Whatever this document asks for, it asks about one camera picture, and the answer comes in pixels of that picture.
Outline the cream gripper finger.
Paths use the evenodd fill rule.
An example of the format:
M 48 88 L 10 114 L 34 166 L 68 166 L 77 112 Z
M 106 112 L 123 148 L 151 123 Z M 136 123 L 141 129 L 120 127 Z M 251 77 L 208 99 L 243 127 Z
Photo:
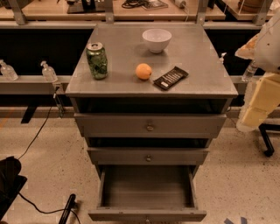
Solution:
M 256 130 L 280 104 L 280 75 L 265 73 L 246 88 L 236 128 L 242 132 Z

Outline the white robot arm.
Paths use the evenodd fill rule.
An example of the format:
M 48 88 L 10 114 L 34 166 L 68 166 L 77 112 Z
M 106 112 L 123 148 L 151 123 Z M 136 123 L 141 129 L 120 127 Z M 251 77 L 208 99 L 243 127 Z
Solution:
M 253 60 L 254 66 L 265 72 L 258 81 L 247 85 L 236 124 L 239 131 L 249 132 L 256 130 L 280 104 L 280 11 L 235 55 Z

